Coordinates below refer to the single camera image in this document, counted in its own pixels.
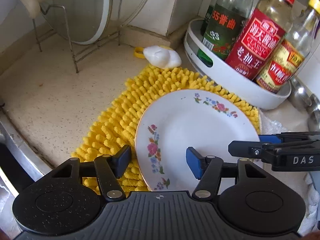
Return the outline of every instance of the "barcode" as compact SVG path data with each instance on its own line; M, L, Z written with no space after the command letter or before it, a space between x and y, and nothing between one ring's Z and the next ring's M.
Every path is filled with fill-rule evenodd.
M210 41L208 41L206 38L203 38L202 44L206 46L209 50L213 49L213 44Z

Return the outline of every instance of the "screw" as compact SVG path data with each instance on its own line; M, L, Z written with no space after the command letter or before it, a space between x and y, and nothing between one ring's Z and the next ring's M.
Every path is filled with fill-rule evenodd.
M210 197L211 196L211 193L207 190L198 190L195 192L195 195L198 197L198 198L207 198L207 197Z
M120 190L110 190L107 192L107 196L109 198L119 198L122 196L122 192Z

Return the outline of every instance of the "yellow label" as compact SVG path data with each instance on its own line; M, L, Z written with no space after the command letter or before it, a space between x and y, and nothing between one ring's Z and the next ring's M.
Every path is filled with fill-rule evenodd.
M264 65L256 81L258 85L277 93L281 86L297 71L304 57L290 42L283 40L270 60Z

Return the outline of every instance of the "glass bottle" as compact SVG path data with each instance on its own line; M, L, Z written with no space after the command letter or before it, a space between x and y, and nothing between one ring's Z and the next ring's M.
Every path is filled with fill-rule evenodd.
M252 5L253 0L217 0L202 43L224 60L249 17ZM211 61L201 50L198 57L204 63Z
M204 35L205 30L206 30L206 28L208 26L208 23L209 23L209 21L211 19L213 8L214 8L216 2L217 2L217 0L211 0L210 1L207 13L205 14L205 17L204 17L204 20L203 20L203 23L202 23L201 29L200 29L200 33L201 33L202 36Z
M253 80L292 27L294 0L260 0L226 63Z
M273 93L280 90L311 51L319 19L320 1L309 0L308 8L294 20L291 30L258 74L258 85Z

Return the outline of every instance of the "stainless steel utensil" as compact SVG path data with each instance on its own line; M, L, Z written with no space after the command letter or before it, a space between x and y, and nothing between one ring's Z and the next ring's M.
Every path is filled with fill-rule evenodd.
M292 92L288 97L291 104L298 110L304 110L311 106L311 99L307 94L306 88L292 76L290 79L292 85Z
M309 131L320 132L320 110L316 109L308 117Z
M310 96L311 99L311 106L307 108L307 113L311 114L312 112L314 112L315 110L320 110L320 101L318 99L318 97L315 94L312 94Z

